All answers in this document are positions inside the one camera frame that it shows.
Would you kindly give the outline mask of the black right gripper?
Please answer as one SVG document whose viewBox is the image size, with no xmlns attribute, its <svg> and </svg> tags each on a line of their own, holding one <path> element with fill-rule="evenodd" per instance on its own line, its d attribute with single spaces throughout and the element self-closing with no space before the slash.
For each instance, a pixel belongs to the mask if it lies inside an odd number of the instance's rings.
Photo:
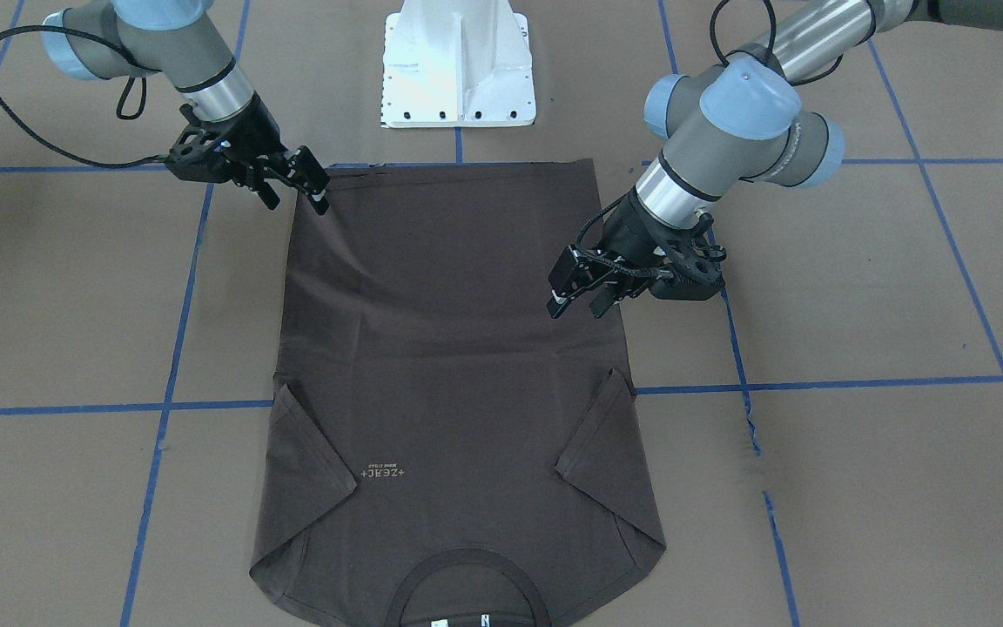
<svg viewBox="0 0 1003 627">
<path fill-rule="evenodd" d="M 230 181 L 245 186 L 261 199 L 267 210 L 281 203 L 268 179 L 286 182 L 301 193 L 318 215 L 330 209 L 326 198 L 331 176 L 307 146 L 300 146 L 286 156 L 281 131 L 259 94 L 231 118 L 207 122 L 212 155 L 218 160 L 219 182 Z"/>
</svg>

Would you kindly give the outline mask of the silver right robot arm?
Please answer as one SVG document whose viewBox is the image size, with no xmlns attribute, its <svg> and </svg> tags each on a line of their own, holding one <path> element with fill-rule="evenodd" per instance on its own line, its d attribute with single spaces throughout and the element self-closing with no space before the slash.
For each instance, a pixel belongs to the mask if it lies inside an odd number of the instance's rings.
<svg viewBox="0 0 1003 627">
<path fill-rule="evenodd" d="M 271 181 L 326 213 L 329 174 L 309 148 L 290 150 L 251 80 L 208 16 L 207 1 L 91 1 L 44 20 L 53 64 L 80 80 L 164 75 L 187 125 L 163 156 L 178 179 L 232 182 L 279 205 Z"/>
</svg>

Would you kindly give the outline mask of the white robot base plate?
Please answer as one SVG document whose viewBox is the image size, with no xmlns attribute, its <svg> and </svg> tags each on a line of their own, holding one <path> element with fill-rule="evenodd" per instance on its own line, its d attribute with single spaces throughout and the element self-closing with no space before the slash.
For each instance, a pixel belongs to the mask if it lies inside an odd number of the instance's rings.
<svg viewBox="0 0 1003 627">
<path fill-rule="evenodd" d="M 535 122 L 529 23 L 509 1 L 406 1 L 386 17 L 383 35 L 383 127 Z"/>
</svg>

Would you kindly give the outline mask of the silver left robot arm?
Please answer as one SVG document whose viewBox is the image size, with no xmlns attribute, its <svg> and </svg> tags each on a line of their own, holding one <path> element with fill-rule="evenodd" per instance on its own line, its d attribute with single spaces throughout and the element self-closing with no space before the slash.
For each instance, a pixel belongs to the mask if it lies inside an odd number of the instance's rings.
<svg viewBox="0 0 1003 627">
<path fill-rule="evenodd" d="M 671 74 L 644 107 L 663 139 L 641 178 L 597 215 L 602 235 L 580 233 L 549 274 L 546 308 L 558 318 L 586 293 L 594 317 L 649 291 L 661 300 L 702 301 L 724 289 L 723 246 L 709 242 L 711 209 L 740 181 L 805 189 L 843 163 L 843 131 L 805 111 L 797 88 L 823 79 L 853 47 L 909 21 L 1003 31 L 1003 1 L 809 1 L 769 29 L 718 51 L 696 76 Z"/>
</svg>

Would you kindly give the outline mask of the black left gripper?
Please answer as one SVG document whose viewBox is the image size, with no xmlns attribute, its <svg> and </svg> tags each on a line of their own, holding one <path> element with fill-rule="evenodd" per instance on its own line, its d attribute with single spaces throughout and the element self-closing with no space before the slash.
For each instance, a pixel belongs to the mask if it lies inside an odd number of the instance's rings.
<svg viewBox="0 0 1003 627">
<path fill-rule="evenodd" d="M 671 274 L 660 269 L 666 261 L 657 242 L 662 233 L 679 230 L 707 234 L 713 225 L 713 217 L 705 204 L 701 209 L 688 210 L 685 225 L 665 225 L 643 203 L 637 189 L 622 195 L 602 211 L 602 216 L 605 221 L 597 243 L 597 255 L 567 245 L 549 271 L 549 317 L 560 318 L 582 294 L 602 286 L 589 303 L 590 314 L 601 319 L 613 306 L 635 298 L 637 290 L 642 289 L 642 280 L 656 280 Z"/>
</svg>

